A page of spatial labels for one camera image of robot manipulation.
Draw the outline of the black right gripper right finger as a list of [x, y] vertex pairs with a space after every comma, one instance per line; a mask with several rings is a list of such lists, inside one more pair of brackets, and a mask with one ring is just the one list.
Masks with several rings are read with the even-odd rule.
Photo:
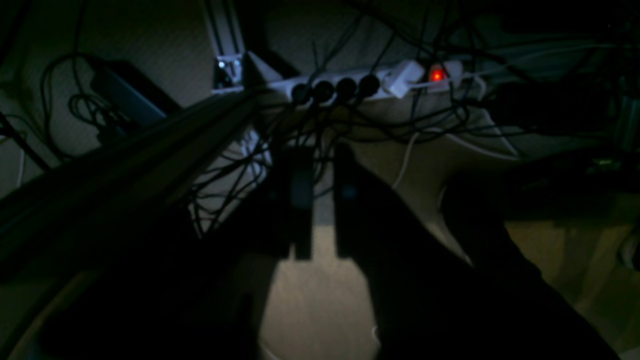
[[333, 202], [336, 250], [356, 261], [395, 261], [393, 220], [401, 199], [377, 175], [359, 164], [351, 146], [334, 149]]

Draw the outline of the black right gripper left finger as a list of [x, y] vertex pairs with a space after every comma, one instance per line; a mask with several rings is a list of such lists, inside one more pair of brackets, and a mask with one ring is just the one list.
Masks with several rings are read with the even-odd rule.
[[313, 257], [314, 150], [286, 148], [275, 159], [270, 180], [272, 230], [281, 258], [309, 261]]

